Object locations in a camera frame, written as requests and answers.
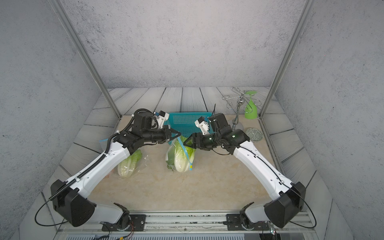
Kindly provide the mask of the chinese cabbage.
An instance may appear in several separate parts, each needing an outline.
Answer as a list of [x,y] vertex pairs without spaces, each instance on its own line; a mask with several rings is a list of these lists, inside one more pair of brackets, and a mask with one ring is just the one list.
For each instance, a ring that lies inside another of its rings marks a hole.
[[184,173],[193,169],[195,158],[195,149],[182,146],[179,142],[175,142],[175,167],[179,173]]
[[175,167],[175,150],[176,147],[174,144],[171,144],[166,155],[166,163],[167,163],[167,168],[172,170],[173,172],[176,170]]
[[137,150],[131,156],[120,162],[117,166],[118,175],[121,178],[130,178],[142,157],[142,151]]

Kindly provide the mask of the clear zipper bag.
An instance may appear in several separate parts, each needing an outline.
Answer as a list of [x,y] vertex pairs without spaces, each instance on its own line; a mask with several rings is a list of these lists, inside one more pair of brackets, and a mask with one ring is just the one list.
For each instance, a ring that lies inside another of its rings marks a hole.
[[141,149],[130,154],[127,148],[118,142],[111,142],[108,153],[103,153],[105,157],[95,168],[98,177],[107,178],[116,174],[121,179],[128,179],[142,171],[148,162],[148,155]]
[[165,158],[168,169],[179,173],[193,170],[196,150],[184,146],[186,139],[186,137],[180,136],[171,142]]

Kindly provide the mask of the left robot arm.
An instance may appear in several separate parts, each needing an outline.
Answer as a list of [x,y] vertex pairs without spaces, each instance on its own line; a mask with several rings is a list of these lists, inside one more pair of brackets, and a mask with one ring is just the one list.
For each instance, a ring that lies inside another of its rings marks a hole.
[[66,181],[57,180],[51,185],[49,201],[54,210],[73,227],[96,222],[104,224],[108,230],[130,229],[132,219],[127,208],[117,203],[96,204],[88,197],[101,180],[139,148],[180,137],[179,131],[164,124],[168,118],[169,114],[163,111],[136,110],[127,126],[108,138],[102,154]]

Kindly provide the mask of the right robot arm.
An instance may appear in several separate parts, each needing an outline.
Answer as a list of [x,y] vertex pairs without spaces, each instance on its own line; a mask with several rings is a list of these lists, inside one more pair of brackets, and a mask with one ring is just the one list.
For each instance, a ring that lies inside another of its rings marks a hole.
[[306,187],[293,183],[280,173],[255,147],[246,133],[233,130],[224,114],[218,113],[207,119],[200,117],[195,121],[200,132],[191,134],[184,146],[205,151],[216,147],[225,149],[239,159],[266,189],[271,201],[257,205],[250,203],[240,211],[240,223],[245,230],[252,230],[255,224],[271,222],[283,228],[306,205]]

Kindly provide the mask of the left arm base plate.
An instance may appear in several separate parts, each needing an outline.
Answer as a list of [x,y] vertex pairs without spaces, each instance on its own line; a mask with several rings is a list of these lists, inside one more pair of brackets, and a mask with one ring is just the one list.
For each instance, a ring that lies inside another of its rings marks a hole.
[[117,223],[102,223],[103,232],[143,232],[146,224],[146,215],[123,215]]

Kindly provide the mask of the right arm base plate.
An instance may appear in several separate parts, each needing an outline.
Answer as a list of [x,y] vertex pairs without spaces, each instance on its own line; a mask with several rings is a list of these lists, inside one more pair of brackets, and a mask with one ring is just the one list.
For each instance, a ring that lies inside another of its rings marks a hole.
[[261,231],[269,230],[268,222],[252,223],[241,214],[227,214],[223,224],[227,226],[228,231]]

